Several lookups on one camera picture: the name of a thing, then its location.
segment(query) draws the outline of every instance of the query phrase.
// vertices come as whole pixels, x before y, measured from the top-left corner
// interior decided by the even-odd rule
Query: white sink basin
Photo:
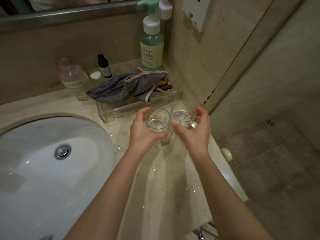
[[[62,239],[112,170],[109,135],[86,120],[42,119],[1,135],[0,239]]]

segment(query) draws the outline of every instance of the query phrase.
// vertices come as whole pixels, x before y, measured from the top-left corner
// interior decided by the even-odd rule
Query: electrical outlet
[[[203,32],[214,0],[184,0],[182,10],[198,32]]]

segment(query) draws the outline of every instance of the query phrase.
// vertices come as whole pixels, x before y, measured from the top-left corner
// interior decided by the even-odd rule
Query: gray cloth
[[[115,76],[88,90],[88,95],[103,103],[121,102],[132,97],[148,102],[151,92],[160,80],[166,79],[167,73],[167,71],[142,72],[137,68],[134,72]]]

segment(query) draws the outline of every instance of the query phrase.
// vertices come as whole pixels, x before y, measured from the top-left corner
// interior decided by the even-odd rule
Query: countertop
[[[164,106],[168,110],[171,104]],[[54,116],[90,120],[103,127],[114,145],[114,165],[129,143],[134,115],[104,124],[93,100],[80,102],[69,90],[59,90],[0,105],[0,134],[21,124]],[[214,138],[210,137],[211,158],[243,200],[248,200]],[[210,210],[198,173],[180,137],[169,143],[157,141],[137,170],[118,239],[171,240],[211,220]]]

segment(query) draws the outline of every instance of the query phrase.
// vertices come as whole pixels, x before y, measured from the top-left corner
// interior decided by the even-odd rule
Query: clear tray
[[[141,62],[141,59],[113,65],[111,66],[111,70],[113,75],[116,76],[121,73],[132,72],[137,67],[141,67],[142,69],[146,70]],[[162,106],[173,101],[180,100],[182,98],[182,89],[179,83],[174,78],[173,74],[170,72],[168,66],[166,64],[163,64],[159,70],[168,71],[167,78],[168,81],[172,84],[172,89],[170,92],[153,92],[149,97],[150,102],[148,104],[138,100],[135,97],[118,103],[101,103],[96,101],[98,115],[101,120],[104,123],[109,123],[112,122],[115,118],[124,118],[130,116],[133,113],[136,113],[137,110],[144,107]],[[98,83],[95,83],[95,85],[98,85],[103,81],[105,81],[104,78],[98,80]]]

